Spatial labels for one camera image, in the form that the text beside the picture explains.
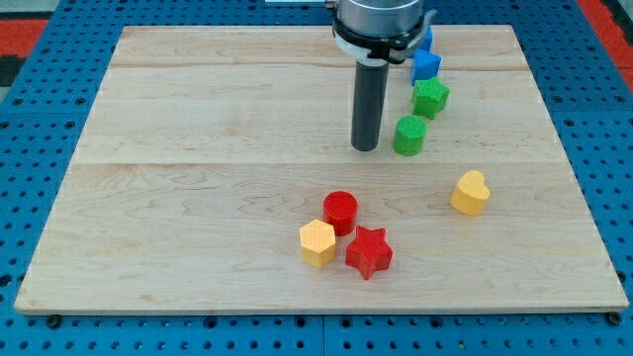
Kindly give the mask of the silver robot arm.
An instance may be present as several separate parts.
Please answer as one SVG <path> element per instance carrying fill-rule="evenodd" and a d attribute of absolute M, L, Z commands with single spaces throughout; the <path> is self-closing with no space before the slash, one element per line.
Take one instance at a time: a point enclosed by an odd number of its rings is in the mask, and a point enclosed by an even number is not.
<path fill-rule="evenodd" d="M 355 59 L 351 144 L 360 151 L 378 145 L 389 67 L 421 47 L 437 16 L 423 0 L 336 0 L 332 34 Z"/>

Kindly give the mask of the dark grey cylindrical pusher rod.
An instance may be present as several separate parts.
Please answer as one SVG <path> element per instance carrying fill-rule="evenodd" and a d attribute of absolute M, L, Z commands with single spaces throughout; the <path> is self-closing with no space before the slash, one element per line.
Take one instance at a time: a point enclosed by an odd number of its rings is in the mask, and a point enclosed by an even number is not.
<path fill-rule="evenodd" d="M 356 63 L 351 144 L 357 150 L 371 151 L 378 145 L 388 72 L 388 63 Z"/>

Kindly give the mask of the blue block behind arm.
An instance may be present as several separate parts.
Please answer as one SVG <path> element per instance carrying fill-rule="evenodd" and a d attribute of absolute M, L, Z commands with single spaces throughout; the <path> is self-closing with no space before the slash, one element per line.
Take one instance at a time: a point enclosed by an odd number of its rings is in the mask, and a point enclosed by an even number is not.
<path fill-rule="evenodd" d="M 431 51 L 431 47 L 433 44 L 433 32 L 431 28 L 428 28 L 426 31 L 426 35 L 422 45 L 419 47 L 420 50 Z"/>

